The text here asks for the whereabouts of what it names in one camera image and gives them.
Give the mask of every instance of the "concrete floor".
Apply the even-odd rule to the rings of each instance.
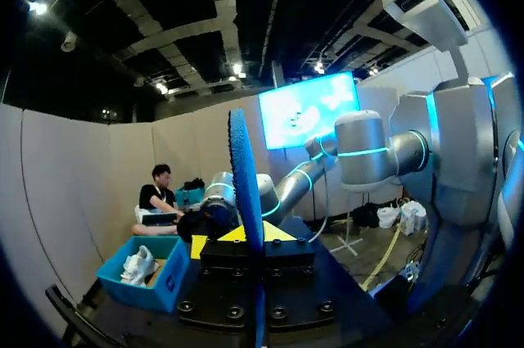
[[[337,261],[342,264],[351,274],[355,281],[363,283],[375,269],[386,253],[391,239],[395,234],[396,226],[384,228],[361,228],[357,234],[350,234],[348,243],[358,241],[351,245],[355,253],[348,249],[342,249],[333,253]],[[327,249],[332,250],[340,247],[346,236],[346,223],[339,223],[326,229],[321,235],[321,240]],[[420,246],[426,239],[426,233],[422,230],[412,235],[405,236],[400,233],[395,246],[382,267],[380,273],[369,284],[371,290],[377,285],[387,282],[393,278],[406,265],[406,258],[417,246]]]

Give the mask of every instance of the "white sneaker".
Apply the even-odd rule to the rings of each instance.
[[[146,286],[144,280],[158,269],[153,254],[145,246],[140,246],[138,253],[128,256],[124,263],[121,282],[131,285]]]

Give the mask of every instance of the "white plastic bag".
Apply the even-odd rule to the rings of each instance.
[[[377,210],[378,226],[380,228],[391,228],[399,215],[395,207],[382,207]]]

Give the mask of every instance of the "table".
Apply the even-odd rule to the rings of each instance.
[[[279,226],[294,237],[311,237],[312,234],[300,217],[285,219]],[[313,244],[314,269],[322,284],[337,301],[337,320],[321,328],[297,332],[267,332],[269,346],[308,347],[343,346],[378,334],[392,326],[386,313],[371,296],[360,289],[359,284],[340,266],[320,241]],[[184,297],[196,281],[200,261],[191,260],[180,287],[178,297]],[[119,341],[129,332],[143,337],[142,346],[243,347],[253,346],[246,332],[213,332],[190,327],[178,321],[177,311],[163,314],[122,305],[107,298],[98,308],[93,323],[103,332]]]

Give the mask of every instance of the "blue cooler box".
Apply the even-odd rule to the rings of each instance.
[[[138,287],[120,282],[124,262],[128,255],[146,246],[155,258],[166,259],[155,284]],[[186,269],[189,256],[182,239],[177,236],[131,237],[98,271],[97,277],[109,296],[116,301],[147,310],[170,313],[177,299],[178,290]]]
[[[194,190],[184,190],[183,187],[179,188],[174,194],[174,199],[177,202],[177,206],[181,209],[201,203],[204,200],[204,188],[197,188]]]

